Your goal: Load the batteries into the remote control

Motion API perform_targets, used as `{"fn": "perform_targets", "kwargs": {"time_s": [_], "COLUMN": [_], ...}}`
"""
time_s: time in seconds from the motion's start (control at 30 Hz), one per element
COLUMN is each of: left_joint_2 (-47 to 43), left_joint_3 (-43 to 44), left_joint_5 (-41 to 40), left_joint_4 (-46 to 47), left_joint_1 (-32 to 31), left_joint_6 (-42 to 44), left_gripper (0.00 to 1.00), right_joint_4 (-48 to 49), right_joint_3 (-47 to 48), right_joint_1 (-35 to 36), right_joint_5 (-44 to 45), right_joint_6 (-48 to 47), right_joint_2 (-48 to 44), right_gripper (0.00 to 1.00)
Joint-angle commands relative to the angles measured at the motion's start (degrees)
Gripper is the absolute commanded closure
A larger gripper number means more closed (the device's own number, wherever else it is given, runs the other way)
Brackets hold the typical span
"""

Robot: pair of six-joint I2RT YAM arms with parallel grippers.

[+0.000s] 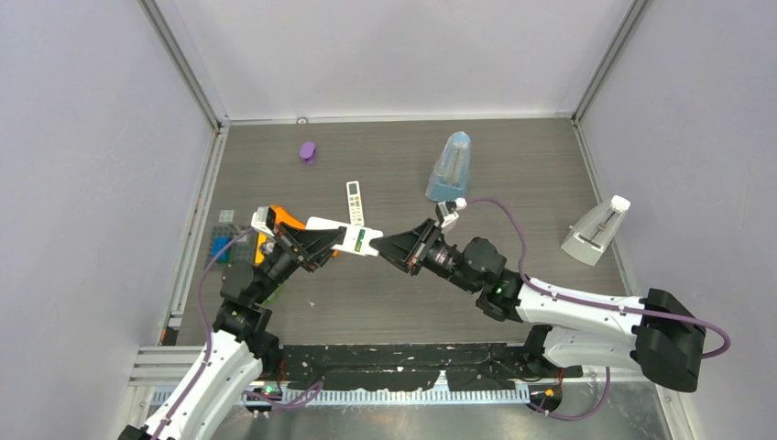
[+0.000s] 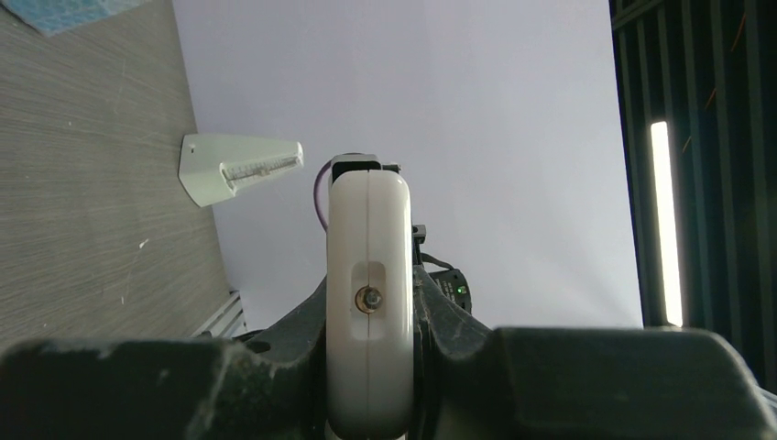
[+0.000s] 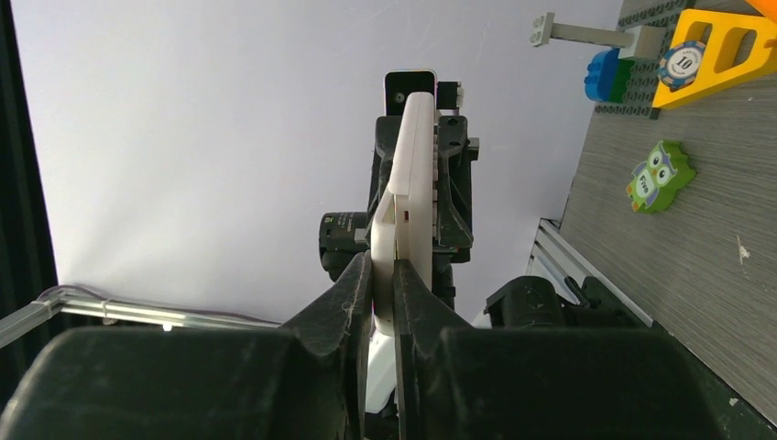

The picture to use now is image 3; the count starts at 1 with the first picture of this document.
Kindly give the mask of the small white remote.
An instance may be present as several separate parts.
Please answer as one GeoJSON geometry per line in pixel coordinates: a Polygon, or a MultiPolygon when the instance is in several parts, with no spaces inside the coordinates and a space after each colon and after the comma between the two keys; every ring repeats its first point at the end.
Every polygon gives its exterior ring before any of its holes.
{"type": "Polygon", "coordinates": [[[387,190],[394,195],[396,258],[408,260],[432,287],[434,99],[408,97],[399,127],[387,190]]]}

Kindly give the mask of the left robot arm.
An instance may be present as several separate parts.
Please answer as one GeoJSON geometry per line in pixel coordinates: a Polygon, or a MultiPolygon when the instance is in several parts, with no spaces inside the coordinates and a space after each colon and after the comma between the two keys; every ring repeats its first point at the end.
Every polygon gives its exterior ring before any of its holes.
{"type": "MultiPolygon", "coordinates": [[[[353,256],[367,250],[370,222],[378,208],[392,169],[399,138],[401,118],[384,115],[378,118],[371,170],[369,202],[365,212],[327,213],[319,230],[319,255],[323,270],[336,281],[353,256]]],[[[477,160],[477,147],[468,136],[467,120],[459,115],[446,115],[440,131],[443,134],[443,197],[433,218],[437,225],[432,240],[432,294],[450,308],[455,307],[454,265],[469,262],[473,246],[472,171],[477,160]]],[[[564,277],[566,289],[574,296],[568,301],[560,295],[554,300],[568,326],[634,326],[635,315],[628,311],[600,279],[586,277],[577,283],[564,277]]],[[[545,290],[548,285],[536,276],[510,282],[486,300],[485,315],[491,325],[504,327],[519,320],[519,292],[545,290]]],[[[399,406],[394,376],[393,344],[386,337],[374,336],[370,349],[372,381],[367,385],[365,436],[368,439],[399,437],[399,406]]]]}

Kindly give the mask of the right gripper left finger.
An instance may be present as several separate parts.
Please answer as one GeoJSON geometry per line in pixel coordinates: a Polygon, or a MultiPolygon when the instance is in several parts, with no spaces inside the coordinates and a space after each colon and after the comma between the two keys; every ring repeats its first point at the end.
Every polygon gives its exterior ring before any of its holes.
{"type": "Polygon", "coordinates": [[[4,439],[360,439],[367,253],[283,325],[82,327],[48,343],[1,417],[4,439]]]}

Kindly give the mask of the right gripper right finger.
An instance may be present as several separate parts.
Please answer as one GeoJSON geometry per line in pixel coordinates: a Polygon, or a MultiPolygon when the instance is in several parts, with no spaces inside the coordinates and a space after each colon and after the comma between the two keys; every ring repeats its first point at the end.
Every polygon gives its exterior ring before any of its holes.
{"type": "Polygon", "coordinates": [[[651,329],[567,326],[551,284],[508,284],[521,317],[476,328],[394,269],[403,439],[720,439],[683,351],[651,329]]]}

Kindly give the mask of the small white battery cover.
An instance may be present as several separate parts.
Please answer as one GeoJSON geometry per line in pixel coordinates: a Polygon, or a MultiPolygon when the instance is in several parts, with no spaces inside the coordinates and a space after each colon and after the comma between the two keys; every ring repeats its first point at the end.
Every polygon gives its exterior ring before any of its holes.
{"type": "Polygon", "coordinates": [[[394,336],[393,273],[395,260],[396,218],[394,195],[385,191],[373,215],[370,232],[372,290],[376,329],[394,336]]]}

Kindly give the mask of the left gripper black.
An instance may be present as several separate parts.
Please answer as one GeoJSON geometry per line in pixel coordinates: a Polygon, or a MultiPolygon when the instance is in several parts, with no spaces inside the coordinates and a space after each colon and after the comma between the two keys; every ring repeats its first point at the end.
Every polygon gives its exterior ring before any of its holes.
{"type": "Polygon", "coordinates": [[[408,257],[429,265],[435,254],[466,263],[473,246],[468,121],[461,115],[376,121],[367,206],[367,242],[380,260],[408,257]]]}

